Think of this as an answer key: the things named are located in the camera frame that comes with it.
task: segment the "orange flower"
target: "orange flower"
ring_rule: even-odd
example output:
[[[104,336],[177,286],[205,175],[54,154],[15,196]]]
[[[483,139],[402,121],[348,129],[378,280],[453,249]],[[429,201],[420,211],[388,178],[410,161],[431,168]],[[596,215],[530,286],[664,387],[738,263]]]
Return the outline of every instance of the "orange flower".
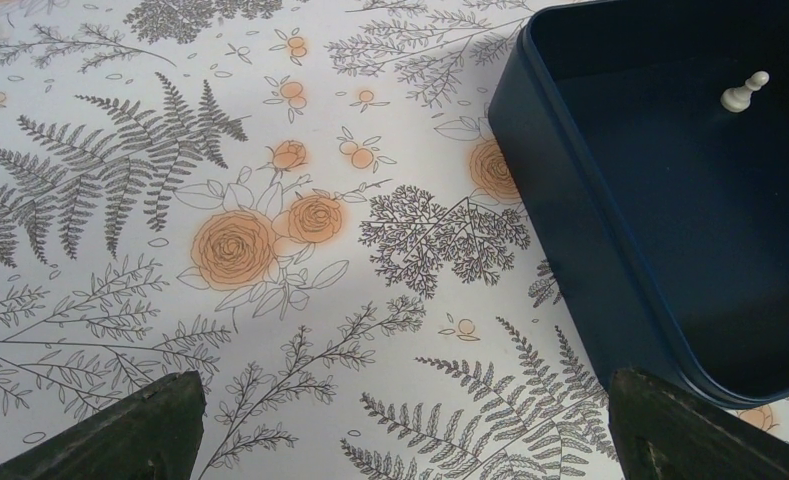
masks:
[[[306,147],[294,140],[282,142],[273,152],[273,166],[279,170],[290,170],[306,162]]]
[[[222,213],[200,228],[191,259],[211,288],[235,290],[264,278],[276,259],[275,240],[271,221],[261,213]]]
[[[341,204],[323,195],[303,197],[273,220],[278,235],[303,243],[321,243],[341,230]]]
[[[470,159],[471,178],[477,186],[501,203],[514,203],[521,199],[509,167],[500,152],[497,140],[488,140],[474,149]]]
[[[765,432],[775,426],[774,413],[768,405],[763,405],[752,410],[742,410],[738,413],[738,416],[745,422]]]

